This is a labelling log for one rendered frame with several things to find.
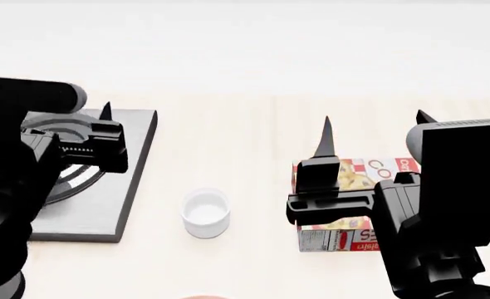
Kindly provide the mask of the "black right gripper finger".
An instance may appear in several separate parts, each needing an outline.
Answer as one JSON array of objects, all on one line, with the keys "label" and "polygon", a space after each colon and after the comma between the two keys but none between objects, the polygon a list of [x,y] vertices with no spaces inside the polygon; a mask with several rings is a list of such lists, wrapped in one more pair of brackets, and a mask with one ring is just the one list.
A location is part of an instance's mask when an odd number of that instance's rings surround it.
[{"label": "black right gripper finger", "polygon": [[336,155],[331,122],[326,116],[314,155],[297,166],[298,192],[338,191],[341,161]]},{"label": "black right gripper finger", "polygon": [[433,124],[437,123],[436,119],[434,119],[432,116],[427,114],[426,112],[422,110],[418,110],[416,114],[416,123],[418,125],[423,125],[423,124]]}]

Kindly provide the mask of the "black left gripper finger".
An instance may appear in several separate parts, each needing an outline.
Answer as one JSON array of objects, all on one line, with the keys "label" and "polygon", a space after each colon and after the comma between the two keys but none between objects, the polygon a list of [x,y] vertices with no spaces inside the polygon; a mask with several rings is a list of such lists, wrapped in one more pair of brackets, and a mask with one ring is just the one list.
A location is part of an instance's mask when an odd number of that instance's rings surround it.
[{"label": "black left gripper finger", "polygon": [[99,118],[92,121],[91,129],[96,134],[110,136],[114,139],[119,139],[124,134],[122,124],[112,119],[112,109],[109,101],[100,112]]}]

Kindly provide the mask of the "round black stove burner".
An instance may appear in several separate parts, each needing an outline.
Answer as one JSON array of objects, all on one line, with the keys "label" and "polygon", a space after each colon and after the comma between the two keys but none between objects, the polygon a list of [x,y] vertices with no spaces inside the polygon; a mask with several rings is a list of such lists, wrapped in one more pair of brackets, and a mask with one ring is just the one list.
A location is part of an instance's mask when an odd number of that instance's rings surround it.
[{"label": "round black stove burner", "polygon": [[[91,133],[91,124],[97,121],[86,114],[43,114],[30,112],[23,121],[26,129],[48,131],[59,135],[63,141],[83,141]],[[45,205],[68,199],[88,189],[104,172],[98,166],[69,164],[61,171]]]}]

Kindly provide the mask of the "grey flat stove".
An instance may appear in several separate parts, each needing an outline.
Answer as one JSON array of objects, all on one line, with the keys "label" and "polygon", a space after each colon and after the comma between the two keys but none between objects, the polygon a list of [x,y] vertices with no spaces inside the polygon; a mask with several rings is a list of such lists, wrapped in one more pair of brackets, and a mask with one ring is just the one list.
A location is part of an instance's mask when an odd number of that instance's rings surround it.
[{"label": "grey flat stove", "polygon": [[32,222],[32,241],[118,243],[125,231],[158,124],[155,110],[114,109],[121,123],[129,168],[104,174],[88,189],[45,205]]}]

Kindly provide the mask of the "red white cookie box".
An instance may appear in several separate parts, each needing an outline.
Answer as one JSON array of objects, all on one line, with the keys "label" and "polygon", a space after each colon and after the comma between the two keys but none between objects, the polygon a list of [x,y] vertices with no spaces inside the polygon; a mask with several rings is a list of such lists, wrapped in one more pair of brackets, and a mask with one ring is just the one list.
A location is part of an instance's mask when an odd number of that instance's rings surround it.
[{"label": "red white cookie box", "polygon": [[[338,182],[342,191],[372,189],[400,172],[418,172],[412,158],[342,159]],[[370,218],[341,218],[332,223],[298,226],[299,250],[302,252],[379,251]]]}]

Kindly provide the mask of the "small white ramekin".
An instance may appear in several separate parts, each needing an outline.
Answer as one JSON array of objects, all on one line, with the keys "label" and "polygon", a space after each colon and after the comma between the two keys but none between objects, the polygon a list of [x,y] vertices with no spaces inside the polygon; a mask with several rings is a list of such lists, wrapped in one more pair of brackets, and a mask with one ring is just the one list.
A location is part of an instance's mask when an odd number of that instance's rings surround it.
[{"label": "small white ramekin", "polygon": [[180,212],[184,229],[195,238],[216,238],[227,231],[231,209],[218,189],[195,189],[184,197]]}]

